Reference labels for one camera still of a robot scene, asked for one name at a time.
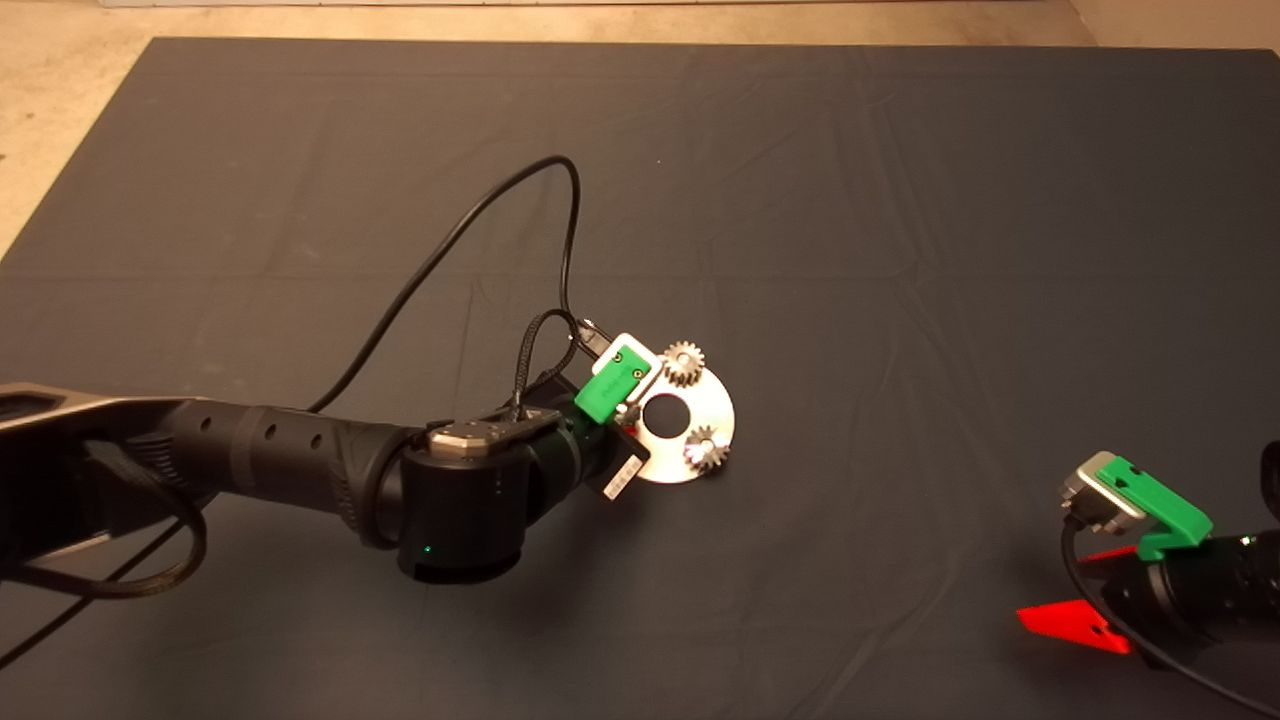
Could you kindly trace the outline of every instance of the metal gear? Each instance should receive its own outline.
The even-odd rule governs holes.
[[[716,430],[708,425],[694,429],[685,436],[685,460],[699,471],[714,470],[728,459],[728,443],[717,439]]]
[[[689,387],[703,377],[707,356],[687,340],[673,343],[662,354],[663,372],[676,387]]]

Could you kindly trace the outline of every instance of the beige floor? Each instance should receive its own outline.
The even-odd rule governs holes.
[[[0,255],[160,35],[895,45],[1280,47],[1275,0],[581,8],[182,8],[0,0]]]

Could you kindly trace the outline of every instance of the gray cloth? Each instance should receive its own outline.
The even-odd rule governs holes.
[[[550,152],[575,309],[707,350],[728,470],[577,492],[476,587],[219,498],[205,568],[0,674],[6,717],[1240,716],[1014,610],[1071,596],[1055,492],[1100,448],[1275,524],[1271,53],[156,41],[0,264],[0,379],[305,405]],[[548,174],[476,223],[333,411],[504,398],[566,201]],[[52,609],[0,612],[12,644]],[[1277,701],[1275,661],[1201,666]]]

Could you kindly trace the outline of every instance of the silver metal plate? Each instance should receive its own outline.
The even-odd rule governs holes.
[[[637,477],[659,484],[687,483],[703,473],[691,468],[685,460],[685,436],[703,425],[716,430],[717,442],[730,445],[733,441],[733,401],[728,397],[724,384],[708,369],[703,370],[696,383],[678,387],[667,379],[666,374],[657,378],[640,401],[644,407],[659,395],[672,395],[689,406],[689,428],[673,438],[653,434],[644,424],[644,411],[636,420],[636,439],[649,452],[649,460],[640,468]]]

